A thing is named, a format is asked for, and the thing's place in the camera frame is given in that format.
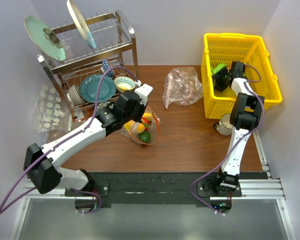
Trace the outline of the green toy vegetable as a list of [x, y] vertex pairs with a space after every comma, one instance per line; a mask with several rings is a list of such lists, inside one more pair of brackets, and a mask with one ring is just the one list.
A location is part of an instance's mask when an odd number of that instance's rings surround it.
[[219, 72], [221, 69], [223, 69], [224, 67], [227, 67], [227, 64], [226, 63], [220, 63], [218, 64], [216, 67], [214, 67], [211, 72], [212, 72], [212, 75], [216, 74], [217, 72]]

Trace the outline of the yellow toy banana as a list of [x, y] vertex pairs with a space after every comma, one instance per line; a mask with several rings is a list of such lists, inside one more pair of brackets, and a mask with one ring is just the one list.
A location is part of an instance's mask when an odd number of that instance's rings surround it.
[[152, 124], [153, 115], [151, 113], [149, 113], [149, 112], [144, 113], [143, 116], [142, 116], [142, 118], [147, 119], [149, 126]]

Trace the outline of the red toy tomato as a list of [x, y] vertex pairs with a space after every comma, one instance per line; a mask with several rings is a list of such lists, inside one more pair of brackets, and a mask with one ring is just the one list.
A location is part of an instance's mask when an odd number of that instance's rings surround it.
[[146, 118], [142, 118], [142, 124], [144, 125], [145, 128], [149, 127], [149, 122]]

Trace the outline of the clear zip top bag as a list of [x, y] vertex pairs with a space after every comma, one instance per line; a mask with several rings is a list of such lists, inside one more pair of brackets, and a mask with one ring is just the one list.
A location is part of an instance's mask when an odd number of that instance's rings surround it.
[[160, 136], [160, 118], [153, 112], [153, 110], [149, 106], [146, 107], [144, 113], [152, 114], [152, 124], [149, 125], [148, 128], [145, 128], [145, 131], [148, 131], [150, 133], [150, 136], [151, 136], [150, 143], [146, 144], [146, 143], [141, 142], [138, 138], [138, 134], [133, 134], [131, 132], [128, 132], [127, 130], [125, 130], [124, 125], [121, 128], [121, 130], [119, 130], [119, 133], [121, 135], [127, 137], [128, 139], [131, 139], [132, 141], [134, 141], [135, 143], [137, 143], [139, 145], [150, 146], [150, 145], [155, 144]]

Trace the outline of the dark green toy lime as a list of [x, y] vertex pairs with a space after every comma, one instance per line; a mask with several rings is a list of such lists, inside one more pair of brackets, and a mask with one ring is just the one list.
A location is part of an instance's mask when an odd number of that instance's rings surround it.
[[138, 139], [143, 142], [144, 144], [149, 144], [151, 141], [151, 135], [148, 131], [143, 131], [142, 133], [138, 134]]

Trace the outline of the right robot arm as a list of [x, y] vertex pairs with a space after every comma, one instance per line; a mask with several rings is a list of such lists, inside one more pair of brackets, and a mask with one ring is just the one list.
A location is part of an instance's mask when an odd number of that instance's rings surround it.
[[231, 139], [227, 155], [218, 173], [212, 181], [213, 192], [220, 197], [234, 192], [239, 185], [240, 168], [247, 141], [260, 126], [264, 117], [265, 98], [256, 94], [246, 76], [246, 67], [256, 68], [241, 61], [233, 61], [230, 69], [214, 69], [212, 80], [215, 89], [224, 91], [229, 87], [236, 95], [235, 103], [229, 116], [232, 125]]

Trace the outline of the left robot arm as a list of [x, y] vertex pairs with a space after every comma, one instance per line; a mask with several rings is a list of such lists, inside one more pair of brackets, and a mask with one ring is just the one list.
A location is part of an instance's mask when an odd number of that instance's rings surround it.
[[46, 194], [55, 188], [67, 188], [89, 196], [95, 188], [94, 179], [84, 169], [70, 170], [62, 168], [62, 164], [84, 147], [120, 130], [125, 123], [141, 121], [148, 97], [139, 88], [124, 92], [117, 101], [55, 142], [41, 147], [36, 143], [30, 145], [23, 168], [38, 192]]

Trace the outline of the polka dot plastic bag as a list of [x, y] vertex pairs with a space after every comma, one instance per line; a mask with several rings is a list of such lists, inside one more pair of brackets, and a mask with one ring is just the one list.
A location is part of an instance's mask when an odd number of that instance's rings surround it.
[[40, 135], [39, 146], [63, 137], [91, 116], [89, 110], [76, 110], [71, 114], [51, 84], [43, 83], [38, 88], [36, 97], [29, 124]]

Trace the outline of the yellow inside patterned bowl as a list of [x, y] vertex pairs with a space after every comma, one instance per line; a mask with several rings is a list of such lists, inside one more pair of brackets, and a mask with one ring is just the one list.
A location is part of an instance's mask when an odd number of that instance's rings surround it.
[[132, 80], [129, 77], [126, 76], [118, 76], [114, 79], [114, 84], [116, 86], [116, 89], [120, 93], [124, 93], [126, 91], [132, 91], [136, 87], [136, 83], [134, 80]]

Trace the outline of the teal scalloped plate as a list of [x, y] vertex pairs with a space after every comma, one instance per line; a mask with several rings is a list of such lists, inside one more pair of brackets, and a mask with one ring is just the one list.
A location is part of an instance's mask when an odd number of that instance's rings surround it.
[[[79, 95], [88, 103], [95, 103], [102, 74], [93, 74], [85, 78], [79, 86]], [[114, 80], [105, 76], [99, 90], [98, 103], [110, 100], [116, 93]]]

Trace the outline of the blue zigzag bowl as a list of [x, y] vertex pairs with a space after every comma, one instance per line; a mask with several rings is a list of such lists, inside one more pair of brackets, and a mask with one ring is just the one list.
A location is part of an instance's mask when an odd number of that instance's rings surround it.
[[111, 70], [112, 66], [110, 65], [110, 62], [107, 58], [102, 61], [101, 68], [102, 68], [103, 73], [107, 72], [107, 75], [110, 78], [112, 78], [112, 79], [115, 78], [115, 73], [113, 70]]

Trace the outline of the metal dish rack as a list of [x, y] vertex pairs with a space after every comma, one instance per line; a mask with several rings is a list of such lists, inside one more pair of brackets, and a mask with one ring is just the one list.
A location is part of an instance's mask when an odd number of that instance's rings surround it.
[[96, 48], [90, 49], [83, 40], [74, 23], [53, 28], [53, 32], [66, 48], [66, 59], [57, 61], [39, 50], [37, 59], [49, 80], [57, 90], [61, 102], [67, 107], [73, 118], [77, 110], [89, 110], [93, 103], [84, 102], [75, 105], [67, 97], [72, 85], [80, 85], [83, 80], [94, 74], [102, 73], [102, 62], [107, 59], [112, 66], [124, 64], [123, 53], [132, 52], [134, 75], [138, 77], [139, 65], [137, 41], [134, 27], [122, 11], [108, 12], [86, 19], [96, 42]]

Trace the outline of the white enamel mug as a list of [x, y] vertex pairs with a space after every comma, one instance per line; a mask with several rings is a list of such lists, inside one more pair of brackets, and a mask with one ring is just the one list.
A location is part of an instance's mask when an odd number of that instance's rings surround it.
[[213, 128], [223, 136], [230, 136], [232, 134], [233, 125], [230, 123], [230, 116], [230, 114], [223, 115], [219, 122], [213, 125]]

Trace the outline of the grey patterned bowl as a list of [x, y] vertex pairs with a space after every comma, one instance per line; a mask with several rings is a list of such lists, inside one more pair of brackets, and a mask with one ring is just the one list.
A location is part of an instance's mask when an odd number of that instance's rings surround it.
[[66, 95], [68, 100], [75, 106], [83, 105], [85, 103], [85, 100], [80, 96], [79, 86], [76, 84], [69, 88]]

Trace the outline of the mint green flower plate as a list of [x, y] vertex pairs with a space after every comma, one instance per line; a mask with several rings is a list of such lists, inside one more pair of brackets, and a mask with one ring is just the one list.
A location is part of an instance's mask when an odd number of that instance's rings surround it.
[[24, 26], [31, 40], [44, 54], [59, 62], [66, 59], [64, 45], [44, 22], [34, 16], [27, 16]]

